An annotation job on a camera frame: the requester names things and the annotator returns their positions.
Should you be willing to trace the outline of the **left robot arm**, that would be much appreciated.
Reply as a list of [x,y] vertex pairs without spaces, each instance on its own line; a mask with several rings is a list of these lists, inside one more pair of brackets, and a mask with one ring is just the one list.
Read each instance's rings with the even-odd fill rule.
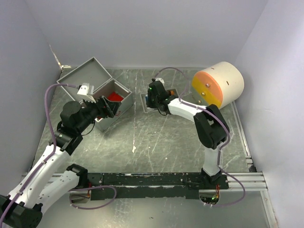
[[0,197],[0,223],[12,228],[35,228],[46,211],[70,190],[89,185],[87,169],[72,164],[59,179],[48,183],[55,171],[70,158],[83,140],[83,131],[96,118],[113,118],[121,102],[101,96],[84,100],[85,106],[70,101],[63,106],[61,122],[45,151],[20,184],[7,196]]

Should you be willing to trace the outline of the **red first aid pouch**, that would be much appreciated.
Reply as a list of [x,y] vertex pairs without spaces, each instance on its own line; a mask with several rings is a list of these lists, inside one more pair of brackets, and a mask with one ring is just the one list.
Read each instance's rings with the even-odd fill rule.
[[118,93],[116,92],[112,92],[107,99],[109,99],[110,101],[120,101],[122,102],[123,97],[121,97]]

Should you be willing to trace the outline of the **grey storage case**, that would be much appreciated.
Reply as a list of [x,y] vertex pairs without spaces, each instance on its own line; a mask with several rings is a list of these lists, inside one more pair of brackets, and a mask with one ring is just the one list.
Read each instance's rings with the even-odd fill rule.
[[95,57],[90,58],[85,63],[58,79],[57,83],[70,85],[89,83],[94,86],[93,97],[95,99],[99,98],[101,95],[108,97],[112,92],[116,92],[123,97],[117,116],[105,119],[96,118],[95,127],[102,132],[110,127],[133,105],[131,90],[114,79]]

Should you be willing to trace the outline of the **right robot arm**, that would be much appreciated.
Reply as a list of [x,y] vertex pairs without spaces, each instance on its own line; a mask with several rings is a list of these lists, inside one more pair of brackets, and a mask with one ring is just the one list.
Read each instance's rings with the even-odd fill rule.
[[160,114],[177,115],[195,124],[198,138],[205,147],[202,185],[207,189],[217,185],[221,176],[220,152],[230,141],[229,127],[218,107],[186,102],[155,79],[149,84],[146,104],[149,108],[158,109]]

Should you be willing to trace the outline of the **grey divided tray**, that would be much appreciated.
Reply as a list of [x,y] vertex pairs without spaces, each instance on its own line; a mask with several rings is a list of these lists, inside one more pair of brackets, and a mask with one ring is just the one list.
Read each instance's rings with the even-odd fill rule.
[[144,108],[144,111],[145,112],[149,112],[149,111],[152,111],[152,110],[157,110],[160,114],[162,115],[167,115],[169,114],[169,108],[168,108],[168,104],[171,100],[175,99],[175,98],[178,98],[178,96],[174,93],[174,95],[172,96],[169,96],[167,99],[165,99],[165,101],[163,102],[163,104],[165,105],[166,107],[166,110],[165,112],[162,112],[160,111],[159,109],[154,109],[154,108],[149,108],[147,107],[147,104],[146,104],[146,101],[147,101],[147,93],[146,94],[142,94],[142,104],[143,104],[143,108]]

